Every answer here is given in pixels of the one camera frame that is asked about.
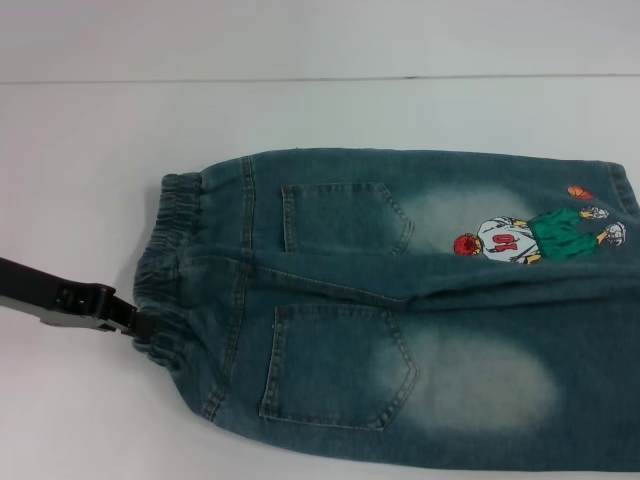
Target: jersey number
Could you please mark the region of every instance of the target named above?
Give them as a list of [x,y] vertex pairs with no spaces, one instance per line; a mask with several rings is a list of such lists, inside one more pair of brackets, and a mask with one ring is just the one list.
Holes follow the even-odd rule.
[[513,235],[502,234],[494,235],[493,243],[496,244],[496,252],[504,252],[505,250],[517,250],[516,239]]

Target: white background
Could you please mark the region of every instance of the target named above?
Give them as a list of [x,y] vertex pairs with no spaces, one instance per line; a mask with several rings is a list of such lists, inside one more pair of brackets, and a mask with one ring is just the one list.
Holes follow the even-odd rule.
[[[278,148],[602,159],[640,187],[639,18],[633,0],[0,0],[0,256],[131,300],[162,175]],[[1,309],[0,478],[638,474],[279,450],[197,418],[126,337]]]

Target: blue denim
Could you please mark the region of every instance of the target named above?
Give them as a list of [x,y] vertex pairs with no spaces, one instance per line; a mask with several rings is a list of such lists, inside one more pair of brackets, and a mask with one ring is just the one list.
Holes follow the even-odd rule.
[[136,347],[215,425],[430,468],[640,471],[624,169],[311,149],[163,180]]

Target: back pocket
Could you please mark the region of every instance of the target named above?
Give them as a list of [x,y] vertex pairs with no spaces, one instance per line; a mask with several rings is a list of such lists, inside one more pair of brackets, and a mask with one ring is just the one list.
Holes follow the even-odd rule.
[[382,430],[417,379],[391,312],[352,305],[278,307],[260,416]]
[[413,224],[382,183],[282,187],[287,252],[398,254]]

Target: cartoon boy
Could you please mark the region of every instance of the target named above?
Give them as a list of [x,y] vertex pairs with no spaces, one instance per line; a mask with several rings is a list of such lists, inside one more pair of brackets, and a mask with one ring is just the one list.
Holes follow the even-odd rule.
[[497,217],[480,226],[477,235],[466,233],[456,238],[453,249],[458,255],[484,253],[491,260],[531,264],[541,258],[564,260],[593,255],[607,240],[619,247],[626,239],[626,228],[612,223],[599,235],[584,233],[576,226],[581,220],[607,218],[602,208],[582,210],[564,208],[538,215],[525,222],[509,217]]

